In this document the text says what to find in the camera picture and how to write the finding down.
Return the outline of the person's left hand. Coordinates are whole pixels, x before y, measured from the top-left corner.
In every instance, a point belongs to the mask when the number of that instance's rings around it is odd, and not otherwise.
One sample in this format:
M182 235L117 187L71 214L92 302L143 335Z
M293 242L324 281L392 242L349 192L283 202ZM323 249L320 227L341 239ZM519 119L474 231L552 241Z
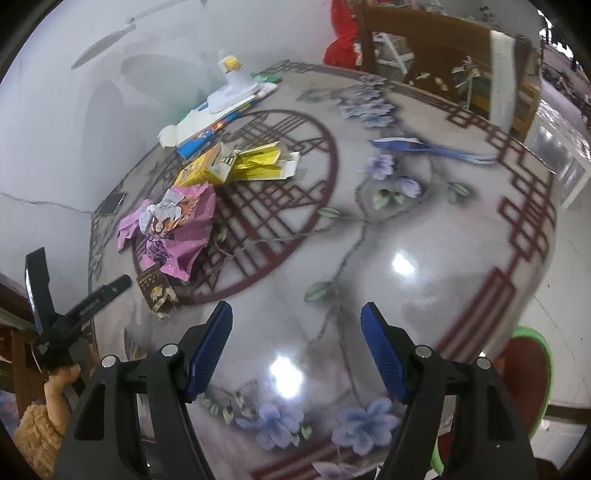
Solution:
M64 392L79 379L80 373L81 367L78 364L62 366L51 371L44 383L48 419L61 436L65 435L72 415Z

